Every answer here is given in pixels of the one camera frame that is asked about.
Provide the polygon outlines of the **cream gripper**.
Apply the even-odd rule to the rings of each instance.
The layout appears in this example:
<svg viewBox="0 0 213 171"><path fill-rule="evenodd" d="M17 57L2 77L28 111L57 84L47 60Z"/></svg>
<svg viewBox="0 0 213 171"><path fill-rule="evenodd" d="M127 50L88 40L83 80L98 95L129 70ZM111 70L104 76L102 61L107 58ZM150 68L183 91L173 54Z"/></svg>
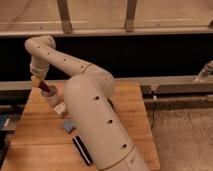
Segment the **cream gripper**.
<svg viewBox="0 0 213 171"><path fill-rule="evenodd" d="M31 77L32 85L37 88L41 87L42 80L45 79L48 71L49 71L48 66L45 66L44 68L38 68L33 65L30 65L30 72L34 75Z"/></svg>

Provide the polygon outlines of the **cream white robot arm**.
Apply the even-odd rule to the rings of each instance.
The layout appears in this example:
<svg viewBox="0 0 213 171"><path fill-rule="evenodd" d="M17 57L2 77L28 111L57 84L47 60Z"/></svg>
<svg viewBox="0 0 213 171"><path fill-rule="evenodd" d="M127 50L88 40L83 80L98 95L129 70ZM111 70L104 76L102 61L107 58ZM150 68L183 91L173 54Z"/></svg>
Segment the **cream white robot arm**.
<svg viewBox="0 0 213 171"><path fill-rule="evenodd" d="M27 39L25 49L34 76L43 79L51 65L69 76L64 102L97 171L150 171L109 103L115 85L110 72L58 51L51 36Z"/></svg>

